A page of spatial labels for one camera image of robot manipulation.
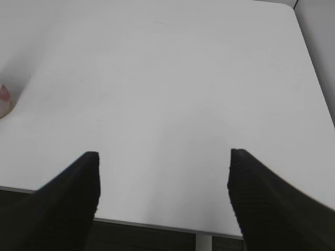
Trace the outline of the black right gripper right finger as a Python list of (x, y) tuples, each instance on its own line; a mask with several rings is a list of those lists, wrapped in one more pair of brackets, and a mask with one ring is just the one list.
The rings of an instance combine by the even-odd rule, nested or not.
[(244, 149), (231, 149), (228, 194), (247, 250), (334, 250), (334, 210)]

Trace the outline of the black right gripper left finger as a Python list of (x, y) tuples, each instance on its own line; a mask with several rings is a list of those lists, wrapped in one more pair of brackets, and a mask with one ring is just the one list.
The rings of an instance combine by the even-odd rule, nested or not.
[(1, 250), (84, 250), (100, 196), (99, 153), (86, 152), (1, 208)]

